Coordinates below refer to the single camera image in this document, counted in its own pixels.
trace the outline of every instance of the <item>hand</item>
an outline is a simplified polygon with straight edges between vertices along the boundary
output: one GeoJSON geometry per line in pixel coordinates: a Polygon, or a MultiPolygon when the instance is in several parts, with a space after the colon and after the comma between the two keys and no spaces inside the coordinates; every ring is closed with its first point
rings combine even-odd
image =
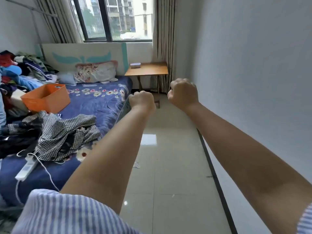
{"type": "Polygon", "coordinates": [[[168,99],[182,111],[186,112],[190,107],[199,103],[196,85],[188,79],[176,79],[170,83],[170,86],[168,99]]]}
{"type": "Polygon", "coordinates": [[[145,91],[135,92],[134,95],[129,95],[129,102],[131,110],[138,109],[147,116],[151,115],[156,110],[153,94],[145,91]]]}

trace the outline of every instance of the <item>blue floral bedspread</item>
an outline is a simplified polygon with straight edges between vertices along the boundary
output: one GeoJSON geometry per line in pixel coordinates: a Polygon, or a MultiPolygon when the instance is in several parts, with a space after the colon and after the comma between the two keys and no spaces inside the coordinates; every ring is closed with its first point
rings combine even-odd
{"type": "MultiPolygon", "coordinates": [[[[102,83],[83,83],[76,86],[66,86],[71,103],[59,113],[62,119],[69,119],[78,114],[95,115],[96,126],[104,136],[114,125],[131,89],[129,77],[117,77],[118,81],[102,83]]],[[[88,155],[97,141],[93,141],[72,154],[63,164],[43,162],[52,176],[52,180],[61,189],[81,161],[88,155]]],[[[25,165],[23,157],[8,156],[2,160],[0,169],[0,194],[9,206],[17,206],[19,202],[15,195],[17,180],[15,176],[25,165]]],[[[55,190],[49,175],[38,164],[28,178],[18,185],[18,196],[25,203],[33,189],[55,190]]]]}

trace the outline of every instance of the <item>person's right arm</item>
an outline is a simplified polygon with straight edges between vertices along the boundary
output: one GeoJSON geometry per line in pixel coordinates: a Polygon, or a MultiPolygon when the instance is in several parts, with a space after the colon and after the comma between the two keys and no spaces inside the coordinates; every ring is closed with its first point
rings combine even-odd
{"type": "Polygon", "coordinates": [[[272,233],[294,234],[312,202],[312,185],[269,149],[198,102],[187,79],[171,82],[169,101],[184,111],[272,233]]]}

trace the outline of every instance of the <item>checkered jacket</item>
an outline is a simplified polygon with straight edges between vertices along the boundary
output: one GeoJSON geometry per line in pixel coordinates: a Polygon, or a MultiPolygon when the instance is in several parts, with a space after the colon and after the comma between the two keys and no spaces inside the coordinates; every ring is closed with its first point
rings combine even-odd
{"type": "Polygon", "coordinates": [[[63,120],[53,113],[41,111],[28,116],[20,124],[9,124],[10,135],[19,135],[33,124],[41,123],[42,133],[34,153],[40,160],[60,161],[74,153],[85,143],[100,137],[94,115],[83,115],[63,120]]]}

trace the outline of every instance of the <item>gray curtain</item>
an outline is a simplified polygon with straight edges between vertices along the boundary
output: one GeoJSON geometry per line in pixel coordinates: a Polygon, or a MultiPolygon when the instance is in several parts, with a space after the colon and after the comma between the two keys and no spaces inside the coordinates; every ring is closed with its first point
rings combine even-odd
{"type": "Polygon", "coordinates": [[[69,0],[34,0],[41,11],[57,14],[43,15],[56,43],[81,43],[82,38],[69,0]]]}
{"type": "Polygon", "coordinates": [[[160,76],[163,93],[169,92],[175,75],[175,6],[176,0],[154,0],[153,61],[165,61],[168,66],[168,75],[160,76]]]}

